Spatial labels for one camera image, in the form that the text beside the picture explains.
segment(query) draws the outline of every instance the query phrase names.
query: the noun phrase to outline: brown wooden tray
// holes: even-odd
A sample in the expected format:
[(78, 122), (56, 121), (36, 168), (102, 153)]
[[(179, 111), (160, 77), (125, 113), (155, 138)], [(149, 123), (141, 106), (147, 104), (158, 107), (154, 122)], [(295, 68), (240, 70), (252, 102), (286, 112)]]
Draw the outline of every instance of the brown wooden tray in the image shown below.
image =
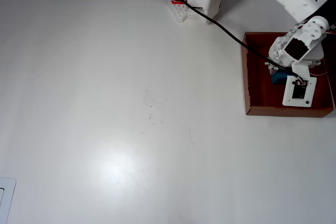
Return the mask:
[[(244, 42), (267, 56), (272, 43), (285, 33), (245, 33)], [(334, 110), (328, 75), (319, 76), (310, 108), (283, 106), (285, 84), (272, 84), (265, 61), (242, 47), (245, 108), (247, 115), (303, 116), (322, 118)], [(311, 69), (325, 73), (323, 64)]]

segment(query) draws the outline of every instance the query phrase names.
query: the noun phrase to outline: white tabletop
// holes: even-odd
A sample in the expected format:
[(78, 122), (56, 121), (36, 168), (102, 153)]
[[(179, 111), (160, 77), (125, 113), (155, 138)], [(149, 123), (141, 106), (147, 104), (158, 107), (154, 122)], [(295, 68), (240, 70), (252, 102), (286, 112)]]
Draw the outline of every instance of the white tabletop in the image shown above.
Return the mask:
[[(240, 38), (295, 24), (221, 8)], [(0, 0), (8, 224), (335, 223), (335, 123), (246, 116), (240, 45), (166, 0)]]

